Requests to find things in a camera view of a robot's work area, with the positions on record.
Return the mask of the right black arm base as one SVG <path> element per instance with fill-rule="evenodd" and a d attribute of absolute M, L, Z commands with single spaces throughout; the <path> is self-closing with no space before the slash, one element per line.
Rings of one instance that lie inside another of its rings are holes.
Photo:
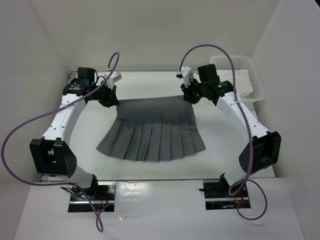
<path fill-rule="evenodd" d="M 206 210 L 236 210 L 238 204 L 239 209 L 251 208 L 246 186 L 236 196 L 230 196 L 224 192 L 218 179 L 205 179 L 199 191 L 204 194 Z"/>

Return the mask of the grey pleated skirt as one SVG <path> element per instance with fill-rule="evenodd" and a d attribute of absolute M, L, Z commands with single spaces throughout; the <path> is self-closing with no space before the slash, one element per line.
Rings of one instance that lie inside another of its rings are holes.
<path fill-rule="evenodd" d="M 171 161 L 205 150 L 194 109 L 183 96 L 121 100 L 97 150 L 137 162 Z"/>

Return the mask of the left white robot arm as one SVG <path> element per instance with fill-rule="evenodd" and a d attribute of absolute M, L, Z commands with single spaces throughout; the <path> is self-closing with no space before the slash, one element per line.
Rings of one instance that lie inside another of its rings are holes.
<path fill-rule="evenodd" d="M 94 174 L 78 166 L 77 158 L 69 146 L 71 135 L 89 101 L 97 101 L 107 108 L 119 104 L 115 83 L 121 78 L 121 73 L 117 71 L 97 76 L 93 68 L 79 67 L 77 77 L 62 91 L 61 111 L 55 114 L 42 137 L 32 139 L 29 144 L 39 174 L 59 177 L 80 186 L 82 195 L 88 200 L 97 198 L 103 188 L 98 186 Z"/>

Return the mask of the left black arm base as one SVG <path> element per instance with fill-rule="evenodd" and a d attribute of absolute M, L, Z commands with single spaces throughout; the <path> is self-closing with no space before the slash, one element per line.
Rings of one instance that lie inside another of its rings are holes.
<path fill-rule="evenodd" d="M 95 195 L 90 195 L 86 190 L 89 199 L 97 212 L 114 212 L 116 197 L 115 182 L 99 181 L 98 190 Z M 64 191 L 70 193 L 68 212 L 69 213 L 87 213 L 93 212 L 90 203 L 85 195 L 76 187 L 61 187 Z"/>

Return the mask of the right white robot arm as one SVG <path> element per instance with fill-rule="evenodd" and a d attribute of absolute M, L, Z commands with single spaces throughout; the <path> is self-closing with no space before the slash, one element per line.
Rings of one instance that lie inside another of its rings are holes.
<path fill-rule="evenodd" d="M 219 179 L 219 192 L 229 197 L 236 192 L 247 176 L 266 169 L 278 162 L 281 136 L 263 126 L 234 93 L 228 80 L 221 81 L 212 63 L 198 67 L 199 79 L 193 78 L 193 70 L 183 66 L 177 77 L 183 79 L 181 90 L 185 101 L 196 104 L 206 98 L 218 107 L 235 125 L 245 142 L 235 168 L 223 173 Z"/>

